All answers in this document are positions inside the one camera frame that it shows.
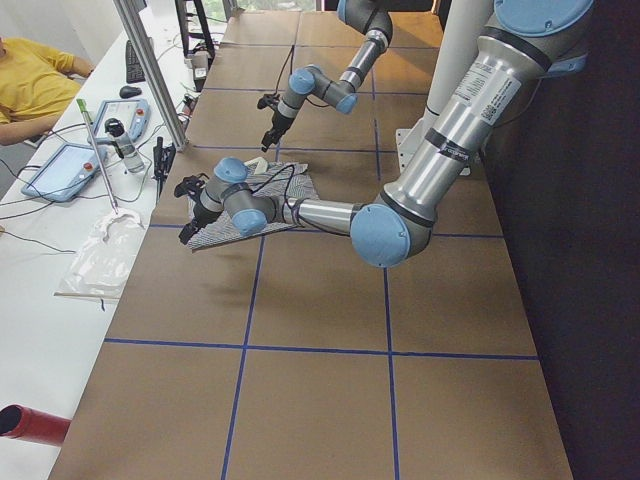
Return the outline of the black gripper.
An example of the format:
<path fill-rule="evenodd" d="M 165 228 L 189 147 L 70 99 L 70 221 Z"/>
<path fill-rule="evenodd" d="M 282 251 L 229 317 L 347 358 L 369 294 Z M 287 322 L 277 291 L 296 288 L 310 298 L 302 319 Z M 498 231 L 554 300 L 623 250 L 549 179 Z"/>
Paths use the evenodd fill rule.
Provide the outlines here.
<path fill-rule="evenodd" d="M 261 141 L 261 150 L 267 152 L 272 145 L 277 145 L 281 137 L 289 130 L 293 124 L 293 119 L 280 112 L 272 115 L 272 127 L 267 131 Z"/>
<path fill-rule="evenodd" d="M 189 245 L 209 245 L 210 236 L 205 227 L 214 223 L 219 217 L 219 203 L 209 206 L 196 203 L 193 208 L 192 223 L 186 224 L 179 233 L 180 242 Z"/>

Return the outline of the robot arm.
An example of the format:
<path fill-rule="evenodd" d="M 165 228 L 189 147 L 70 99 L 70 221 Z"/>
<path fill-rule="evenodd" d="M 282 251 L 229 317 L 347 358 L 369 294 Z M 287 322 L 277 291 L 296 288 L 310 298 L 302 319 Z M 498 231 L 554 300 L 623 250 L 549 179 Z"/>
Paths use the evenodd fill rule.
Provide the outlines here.
<path fill-rule="evenodd" d="M 271 223 L 350 238 L 368 264 L 393 267 L 429 243 L 437 207 L 476 157 L 521 87 L 580 71 L 586 61 L 589 1 L 455 1 L 423 116 L 398 131 L 399 177 L 368 204 L 263 196 L 246 165 L 222 159 L 208 180 L 175 189 L 193 203 L 182 243 L 227 214 L 244 237 Z"/>
<path fill-rule="evenodd" d="M 262 151 L 280 142 L 304 104 L 312 98 L 341 114 L 350 114 L 368 73 L 390 46 L 393 23 L 380 1 L 340 1 L 336 13 L 342 23 L 363 36 L 362 44 L 339 77 L 333 79 L 319 65 L 307 64 L 289 74 L 284 92 L 265 94 L 259 99 L 259 109 L 272 110 L 271 127 L 260 144 Z"/>

